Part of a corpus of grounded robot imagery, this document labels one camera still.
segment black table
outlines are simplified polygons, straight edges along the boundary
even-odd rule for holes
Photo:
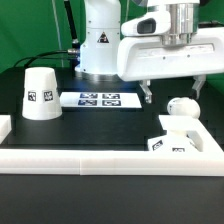
[[[13,130],[1,148],[147,150],[163,134],[159,114],[173,97],[188,96],[191,78],[152,81],[153,103],[138,83],[94,83],[57,69],[59,93],[136,92],[142,109],[63,108],[51,121],[22,117],[24,70],[0,76],[0,113]],[[223,96],[208,83],[201,91],[201,122],[223,148]],[[1,175],[0,223],[223,223],[224,179],[172,176]]]

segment white cable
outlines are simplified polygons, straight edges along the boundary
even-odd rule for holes
[[[61,34],[60,34],[60,28],[59,28],[59,24],[58,24],[58,15],[57,15],[57,10],[56,10],[55,0],[52,0],[52,6],[53,6],[54,20],[55,20],[55,25],[56,25],[56,30],[57,30],[58,46],[59,46],[59,49],[62,50]]]
[[[130,8],[130,0],[127,0],[127,8],[126,8],[125,22],[128,21],[129,8]]]

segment white plastic part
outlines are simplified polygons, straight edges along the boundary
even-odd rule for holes
[[[200,152],[0,150],[0,173],[64,175],[224,176],[224,153],[199,120],[160,116],[163,128],[182,125]]]
[[[146,21],[148,19],[153,19],[156,23],[156,29],[153,33],[140,34],[138,32],[138,24],[140,22]],[[143,17],[133,19],[124,23],[121,27],[121,32],[124,36],[150,36],[164,34],[170,30],[171,27],[171,17],[168,11],[156,11],[149,12]]]
[[[80,48],[80,65],[76,71],[96,75],[117,74],[120,2],[85,0],[85,9],[86,40]]]
[[[170,115],[186,115],[193,118],[200,117],[200,107],[198,103],[188,97],[176,97],[169,101],[167,111]]]
[[[224,28],[199,29],[186,46],[164,47],[159,36],[126,37],[118,49],[124,81],[198,76],[224,72]]]
[[[12,130],[10,115],[0,115],[0,144]]]
[[[59,23],[58,23],[58,13],[57,13],[56,2],[55,2],[55,0],[52,0],[51,2],[52,2],[52,8],[53,8],[53,12],[54,12],[54,21],[55,21],[57,37],[58,37],[58,47],[60,50],[63,50],[62,43],[61,43],[61,31],[60,31],[60,27],[59,27]],[[64,68],[63,59],[61,59],[61,66],[62,66],[62,68]]]
[[[167,134],[148,140],[148,149],[150,152],[171,152],[171,153],[199,153],[194,142],[179,134]]]
[[[200,0],[149,0],[148,7],[173,4],[199,4]]]
[[[61,114],[54,69],[45,67],[26,69],[23,117],[31,120],[49,120]]]

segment white cup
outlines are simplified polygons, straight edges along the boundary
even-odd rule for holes
[[[54,69],[26,69],[24,88],[23,117],[31,120],[50,120],[61,116]]]

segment white sphere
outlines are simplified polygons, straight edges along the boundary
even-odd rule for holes
[[[191,116],[198,119],[200,117],[200,107],[198,103],[188,97],[174,98],[167,105],[170,115]]]

